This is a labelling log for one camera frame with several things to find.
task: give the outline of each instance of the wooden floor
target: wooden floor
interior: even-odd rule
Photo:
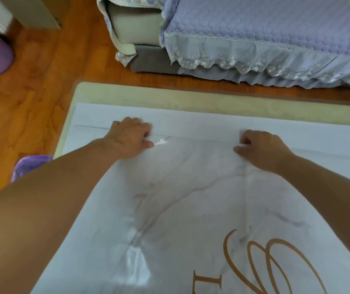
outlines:
[[[19,30],[15,24],[9,34],[16,60],[0,75],[0,188],[9,183],[20,158],[54,153],[81,81],[350,103],[347,88],[305,90],[135,74],[115,61],[95,0],[72,0],[61,31]]]

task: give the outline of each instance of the white sheet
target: white sheet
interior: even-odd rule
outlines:
[[[325,221],[283,179],[231,149],[239,130],[268,130],[350,178],[350,126],[78,103],[64,153],[125,116],[153,123],[155,148],[105,174],[34,294],[275,293],[265,254],[254,246],[266,291],[256,282],[247,244],[276,238],[299,249],[323,285],[305,259],[275,244],[271,256],[294,293],[350,293],[350,253]],[[271,266],[279,292],[289,293]]]

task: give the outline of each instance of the person's right hand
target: person's right hand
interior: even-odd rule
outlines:
[[[279,136],[268,132],[247,130],[240,142],[248,146],[233,148],[238,155],[255,167],[272,173],[278,172],[284,160],[295,156]]]

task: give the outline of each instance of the forearm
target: forearm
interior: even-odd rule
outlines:
[[[295,155],[277,174],[315,207],[350,250],[350,179]]]
[[[0,191],[0,293],[29,293],[116,161],[93,142]]]

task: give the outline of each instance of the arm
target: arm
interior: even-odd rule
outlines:
[[[276,135],[246,131],[236,153],[293,185],[323,216],[350,251],[350,179],[298,157]]]
[[[149,132],[139,119],[114,122],[104,138],[0,191],[0,293],[30,293],[105,172],[153,147]]]

